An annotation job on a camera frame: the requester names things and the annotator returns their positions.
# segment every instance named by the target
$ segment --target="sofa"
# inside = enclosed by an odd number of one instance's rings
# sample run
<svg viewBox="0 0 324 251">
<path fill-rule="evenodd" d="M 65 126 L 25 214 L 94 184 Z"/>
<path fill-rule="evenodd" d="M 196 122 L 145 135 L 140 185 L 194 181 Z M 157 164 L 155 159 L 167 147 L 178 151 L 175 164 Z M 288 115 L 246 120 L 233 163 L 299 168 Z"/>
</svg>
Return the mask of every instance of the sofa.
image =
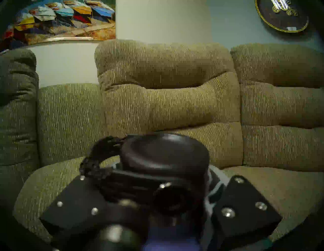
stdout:
<svg viewBox="0 0 324 251">
<path fill-rule="evenodd" d="M 108 40 L 95 61 L 99 85 L 39 88 L 31 51 L 0 56 L 1 206 L 25 228 L 51 240 L 39 217 L 78 175 L 95 141 L 153 131 L 196 138 L 211 164 L 246 177 L 283 217 L 272 241 L 317 215 L 324 195 L 323 54 L 299 45 L 228 51 L 217 43 Z M 316 246 L 324 231 L 314 225 L 307 242 Z"/>
</svg>

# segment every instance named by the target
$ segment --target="sofa armrest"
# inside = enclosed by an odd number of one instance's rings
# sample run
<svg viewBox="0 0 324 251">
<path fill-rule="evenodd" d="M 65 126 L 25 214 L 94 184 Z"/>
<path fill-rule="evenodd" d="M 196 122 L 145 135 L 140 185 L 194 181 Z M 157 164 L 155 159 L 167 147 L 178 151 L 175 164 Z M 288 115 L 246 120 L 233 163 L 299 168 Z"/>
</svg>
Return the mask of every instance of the sofa armrest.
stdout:
<svg viewBox="0 0 324 251">
<path fill-rule="evenodd" d="M 39 168 L 37 90 L 36 57 L 30 50 L 0 56 L 0 202 L 8 211 L 25 180 Z"/>
</svg>

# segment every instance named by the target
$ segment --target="camera lens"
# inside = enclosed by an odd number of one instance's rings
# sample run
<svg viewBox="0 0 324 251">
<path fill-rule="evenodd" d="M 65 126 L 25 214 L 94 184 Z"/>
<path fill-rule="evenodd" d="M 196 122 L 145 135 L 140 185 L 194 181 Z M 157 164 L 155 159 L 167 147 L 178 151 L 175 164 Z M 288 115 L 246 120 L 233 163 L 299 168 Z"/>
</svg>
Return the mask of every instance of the camera lens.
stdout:
<svg viewBox="0 0 324 251">
<path fill-rule="evenodd" d="M 192 209 L 194 199 L 189 189 L 172 185 L 161 184 L 154 193 L 153 206 L 163 215 L 175 216 Z"/>
</svg>

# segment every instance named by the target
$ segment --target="clock face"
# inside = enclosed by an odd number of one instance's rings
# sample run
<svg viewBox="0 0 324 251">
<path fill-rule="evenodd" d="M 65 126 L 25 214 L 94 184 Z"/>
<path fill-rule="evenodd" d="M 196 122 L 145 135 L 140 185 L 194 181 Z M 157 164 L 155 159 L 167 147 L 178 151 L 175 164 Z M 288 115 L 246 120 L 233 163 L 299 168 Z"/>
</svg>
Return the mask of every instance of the clock face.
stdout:
<svg viewBox="0 0 324 251">
<path fill-rule="evenodd" d="M 308 16 L 296 0 L 255 0 L 260 17 L 269 26 L 283 32 L 300 32 L 308 25 Z"/>
</svg>

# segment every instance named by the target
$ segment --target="textured fabric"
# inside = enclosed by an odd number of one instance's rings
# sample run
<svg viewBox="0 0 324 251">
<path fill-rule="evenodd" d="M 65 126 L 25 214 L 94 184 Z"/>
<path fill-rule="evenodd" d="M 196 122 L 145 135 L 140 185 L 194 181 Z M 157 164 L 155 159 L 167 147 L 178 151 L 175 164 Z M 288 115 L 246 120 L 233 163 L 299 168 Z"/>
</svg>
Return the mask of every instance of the textured fabric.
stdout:
<svg viewBox="0 0 324 251">
<path fill-rule="evenodd" d="M 63 189 L 80 174 L 79 166 L 82 160 L 83 157 L 66 160 L 38 169 L 28 178 L 19 193 L 13 210 L 14 217 L 46 242 L 50 242 L 52 237 L 39 217 Z M 103 166 L 111 165 L 116 161 L 119 161 L 118 156 L 104 161 Z"/>
<path fill-rule="evenodd" d="M 203 143 L 210 156 L 210 163 L 222 169 L 242 163 L 242 131 L 239 122 L 211 123 L 190 129 L 174 130 Z"/>
<path fill-rule="evenodd" d="M 9 211 L 25 180 L 39 168 L 35 70 L 30 50 L 0 56 L 0 203 Z"/>
<path fill-rule="evenodd" d="M 137 84 L 150 89 L 199 86 L 234 70 L 228 50 L 220 44 L 145 44 L 107 40 L 95 51 L 102 89 Z"/>
<path fill-rule="evenodd" d="M 324 171 L 324 55 L 275 44 L 240 45 L 231 54 L 241 87 L 243 164 Z"/>
<path fill-rule="evenodd" d="M 242 126 L 244 158 L 249 166 L 323 171 L 324 128 Z"/>
<path fill-rule="evenodd" d="M 324 89 L 242 84 L 242 124 L 314 128 L 324 125 Z"/>
<path fill-rule="evenodd" d="M 242 164 L 240 89 L 227 49 L 110 40 L 95 59 L 113 136 L 176 131 L 204 143 L 218 167 Z"/>
<path fill-rule="evenodd" d="M 274 86 L 319 88 L 324 85 L 324 55 L 300 45 L 245 44 L 231 49 L 239 80 Z"/>
<path fill-rule="evenodd" d="M 324 195 L 324 173 L 296 172 L 270 167 L 236 166 L 223 170 L 229 177 L 242 175 L 281 214 L 283 220 L 270 236 L 274 241 L 293 230 L 318 209 Z"/>
<path fill-rule="evenodd" d="M 66 84 L 39 89 L 41 166 L 85 155 L 105 133 L 99 86 Z"/>
<path fill-rule="evenodd" d="M 239 85 L 232 72 L 194 88 L 117 85 L 103 97 L 108 131 L 120 137 L 240 119 Z"/>
</svg>

